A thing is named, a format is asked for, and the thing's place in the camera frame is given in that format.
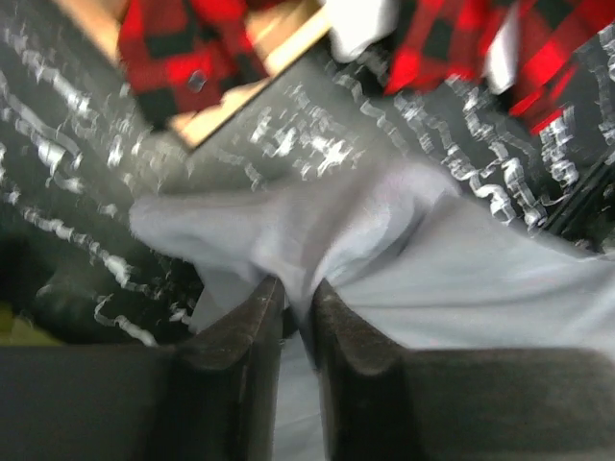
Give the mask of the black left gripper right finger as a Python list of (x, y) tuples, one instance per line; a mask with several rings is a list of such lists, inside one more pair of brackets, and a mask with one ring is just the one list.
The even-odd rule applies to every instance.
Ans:
[(599, 352), (407, 349), (327, 283), (311, 321), (331, 460), (614, 456), (614, 365)]

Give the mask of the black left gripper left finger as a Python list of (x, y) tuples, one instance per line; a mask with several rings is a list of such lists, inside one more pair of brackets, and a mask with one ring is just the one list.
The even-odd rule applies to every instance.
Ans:
[(5, 347), (5, 460), (267, 460), (283, 287), (169, 347)]

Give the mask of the grey shirt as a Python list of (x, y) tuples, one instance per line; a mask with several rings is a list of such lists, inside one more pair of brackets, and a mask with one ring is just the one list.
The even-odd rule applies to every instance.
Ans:
[(614, 262), (499, 223), (422, 162), (391, 161), (260, 192), (143, 197), (131, 230), (192, 263), (210, 326), (266, 278), (297, 329), (283, 350), (277, 460), (331, 460), (312, 301), (322, 283), (407, 349), (583, 349), (614, 365)]

